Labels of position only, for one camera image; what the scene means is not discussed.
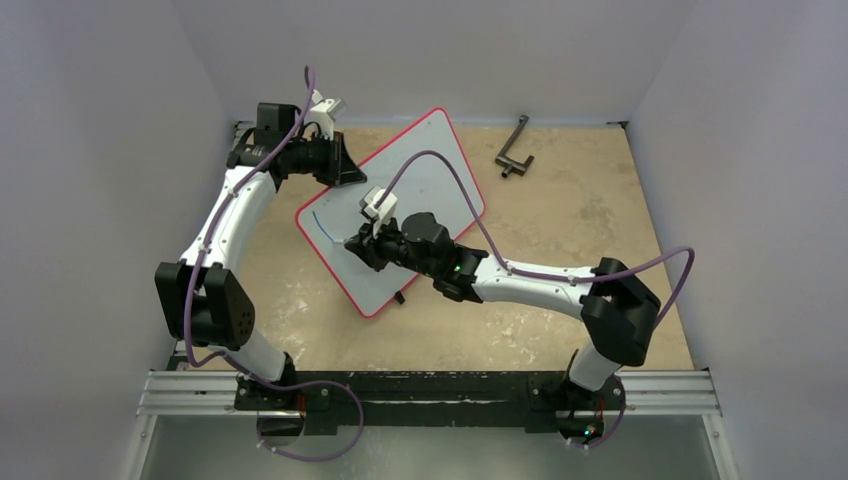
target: metal frame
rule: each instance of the metal frame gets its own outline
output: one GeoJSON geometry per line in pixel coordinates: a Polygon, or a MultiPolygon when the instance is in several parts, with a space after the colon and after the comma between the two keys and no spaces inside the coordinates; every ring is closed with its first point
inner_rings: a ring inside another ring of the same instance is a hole
{"type": "MultiPolygon", "coordinates": [[[[175,354],[180,355],[178,344],[175,354]]],[[[237,394],[234,371],[152,371],[137,410],[136,426],[121,478],[141,478],[156,422],[162,416],[258,416],[233,408],[237,394]]],[[[724,433],[721,410],[709,372],[623,371],[627,415],[700,416],[721,480],[738,480],[724,433]]],[[[261,412],[263,417],[297,418],[296,411],[261,412]]]]}
{"type": "MultiPolygon", "coordinates": [[[[150,372],[137,414],[258,415],[256,411],[233,409],[236,375],[234,371],[150,372]]],[[[624,371],[620,376],[627,391],[627,415],[719,414],[709,372],[624,371]]],[[[297,415],[295,411],[262,412],[263,417],[297,415]]]]}

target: white wall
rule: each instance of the white wall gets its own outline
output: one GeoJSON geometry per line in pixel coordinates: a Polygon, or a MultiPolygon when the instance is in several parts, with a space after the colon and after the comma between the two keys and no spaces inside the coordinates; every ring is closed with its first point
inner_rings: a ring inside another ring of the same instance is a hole
{"type": "Polygon", "coordinates": [[[116,478],[228,122],[167,0],[0,3],[0,477],[116,478]]]}
{"type": "Polygon", "coordinates": [[[681,318],[745,479],[848,468],[845,25],[702,0],[628,128],[662,246],[698,252],[681,318]]]}
{"type": "Polygon", "coordinates": [[[694,0],[173,0],[228,113],[299,91],[302,65],[348,122],[630,117],[694,0]]]}

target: purple cable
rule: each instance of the purple cable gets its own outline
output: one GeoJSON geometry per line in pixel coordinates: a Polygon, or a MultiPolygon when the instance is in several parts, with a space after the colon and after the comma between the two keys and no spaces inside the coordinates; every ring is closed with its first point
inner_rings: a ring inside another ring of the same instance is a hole
{"type": "Polygon", "coordinates": [[[289,143],[289,140],[294,136],[295,132],[300,128],[303,124],[303,119],[306,116],[307,112],[309,112],[309,106],[312,104],[312,93],[315,91],[315,73],[310,67],[306,67],[304,71],[304,76],[306,78],[306,86],[309,90],[309,96],[306,99],[306,105],[303,110],[300,111],[297,118],[294,121],[294,125],[292,125],[289,133],[286,134],[285,137],[280,141],[280,143],[271,150],[268,155],[257,164],[253,169],[247,173],[241,180],[236,182],[233,186],[232,190],[224,197],[224,200],[221,201],[221,205],[218,206],[218,209],[215,211],[215,214],[212,216],[212,220],[209,221],[209,228],[206,229],[206,234],[203,236],[203,243],[201,244],[203,248],[199,251],[197,255],[197,259],[194,262],[194,266],[191,270],[191,277],[188,282],[188,291],[186,292],[186,301],[185,301],[185,310],[183,311],[183,339],[186,344],[186,357],[188,357],[189,365],[192,367],[202,367],[210,360],[215,357],[219,357],[223,355],[223,352],[215,352],[210,354],[208,357],[203,360],[197,361],[194,357],[194,351],[192,350],[192,341],[191,341],[191,307],[194,302],[194,287],[197,285],[197,277],[200,275],[200,269],[203,266],[203,261],[206,259],[206,252],[209,248],[209,243],[212,241],[212,236],[215,235],[215,229],[218,227],[218,223],[221,221],[221,217],[224,216],[224,212],[227,210],[227,207],[230,205],[230,202],[233,200],[234,196],[238,194],[238,192],[244,187],[244,185],[250,181],[250,179],[256,175],[257,172],[264,170],[271,160],[277,156],[278,153],[289,143]]]}
{"type": "Polygon", "coordinates": [[[457,186],[459,186],[460,192],[462,192],[462,196],[465,198],[465,203],[468,204],[468,209],[471,210],[471,215],[474,217],[474,222],[476,222],[477,226],[480,227],[480,231],[483,232],[483,236],[486,237],[486,242],[492,248],[492,255],[495,257],[495,259],[500,264],[500,266],[502,266],[507,271],[510,271],[512,273],[515,273],[515,274],[518,274],[518,275],[521,275],[521,276],[524,276],[524,277],[537,278],[537,279],[540,279],[540,280],[552,280],[552,281],[556,281],[556,282],[568,282],[572,285],[579,284],[579,283],[610,282],[610,281],[613,281],[613,280],[620,280],[622,278],[627,278],[627,277],[636,275],[639,272],[643,272],[643,271],[645,271],[645,270],[647,270],[651,267],[654,267],[656,265],[659,265],[660,263],[667,261],[669,258],[671,258],[671,257],[673,257],[673,256],[675,256],[679,253],[687,252],[689,255],[688,255],[688,258],[686,260],[686,266],[683,268],[683,273],[680,275],[680,280],[678,280],[677,284],[674,286],[674,289],[672,290],[671,295],[668,297],[668,301],[666,302],[666,304],[663,306],[662,310],[660,310],[659,314],[657,315],[657,321],[654,324],[654,328],[656,328],[656,326],[659,325],[660,321],[668,313],[668,310],[674,304],[674,301],[677,299],[677,296],[680,294],[680,291],[683,289],[683,284],[686,282],[686,279],[689,277],[689,271],[692,270],[692,264],[695,262],[695,250],[692,249],[692,247],[686,247],[686,246],[673,248],[670,251],[663,253],[662,255],[660,255],[657,258],[643,263],[642,265],[639,265],[639,266],[636,266],[636,267],[633,267],[633,268],[630,268],[630,269],[627,269],[627,270],[624,270],[624,271],[621,271],[621,272],[616,272],[616,273],[612,273],[612,274],[609,274],[609,275],[600,275],[600,276],[595,276],[595,277],[569,277],[569,276],[565,276],[565,275],[552,275],[552,274],[549,274],[549,273],[531,272],[531,271],[528,271],[528,270],[521,270],[521,269],[518,269],[518,268],[513,268],[513,267],[511,267],[507,264],[506,260],[501,255],[501,252],[498,250],[498,247],[495,245],[495,241],[494,241],[494,239],[492,239],[492,235],[489,234],[489,230],[483,224],[483,220],[480,218],[480,214],[477,213],[477,210],[474,208],[474,204],[471,202],[471,197],[468,196],[468,190],[466,190],[465,185],[462,184],[462,180],[460,180],[459,174],[456,173],[456,169],[453,168],[453,165],[451,165],[451,163],[448,161],[447,158],[445,158],[444,155],[442,155],[439,152],[433,151],[433,150],[422,150],[422,151],[416,153],[415,155],[409,157],[409,159],[407,159],[406,162],[404,162],[403,165],[400,167],[398,172],[395,174],[394,178],[392,178],[392,181],[389,182],[389,186],[386,187],[386,190],[383,192],[383,195],[380,197],[379,200],[377,200],[375,207],[379,208],[380,205],[383,204],[383,201],[389,195],[389,192],[391,192],[392,189],[395,188],[395,185],[397,185],[397,182],[400,180],[400,177],[403,176],[404,172],[406,172],[406,169],[409,168],[409,166],[412,164],[412,162],[414,162],[415,160],[418,160],[419,158],[421,158],[425,155],[432,155],[432,156],[438,158],[448,168],[448,170],[450,170],[451,174],[453,175],[453,179],[456,181],[457,186]]]}
{"type": "Polygon", "coordinates": [[[256,375],[250,375],[250,378],[252,378],[256,382],[264,385],[265,387],[268,387],[272,390],[277,390],[277,391],[280,391],[280,392],[289,392],[289,391],[292,391],[292,390],[300,390],[300,389],[306,388],[306,387],[315,387],[315,386],[321,386],[321,385],[340,388],[340,389],[344,390],[345,393],[350,395],[350,398],[352,398],[353,402],[356,404],[356,409],[359,410],[359,425],[356,428],[356,434],[353,436],[353,438],[350,440],[350,442],[348,442],[347,445],[345,445],[344,447],[342,447],[341,449],[339,449],[336,452],[333,452],[333,453],[328,454],[328,455],[320,455],[320,456],[317,456],[317,457],[308,457],[308,456],[305,456],[305,455],[298,455],[297,453],[286,452],[285,450],[280,450],[277,447],[272,447],[271,445],[268,445],[268,443],[265,442],[265,439],[262,438],[262,432],[259,429],[259,422],[257,422],[256,423],[256,436],[259,438],[259,444],[262,445],[265,449],[267,449],[271,453],[276,453],[277,455],[280,455],[280,456],[283,456],[283,457],[286,457],[286,458],[291,458],[292,460],[298,460],[298,461],[301,461],[301,462],[326,462],[326,461],[329,461],[329,460],[334,460],[336,458],[339,458],[342,455],[344,455],[345,453],[349,452],[350,449],[352,449],[354,447],[354,445],[356,445],[356,443],[359,441],[360,437],[362,437],[362,432],[365,431],[365,412],[362,409],[362,402],[359,401],[359,398],[356,396],[355,393],[353,393],[353,391],[350,388],[348,388],[345,385],[342,385],[341,383],[334,382],[332,380],[314,380],[314,381],[311,381],[311,382],[299,383],[297,385],[292,385],[292,386],[289,386],[289,387],[280,387],[278,385],[274,385],[273,383],[265,380],[264,378],[259,378],[256,375]]]}

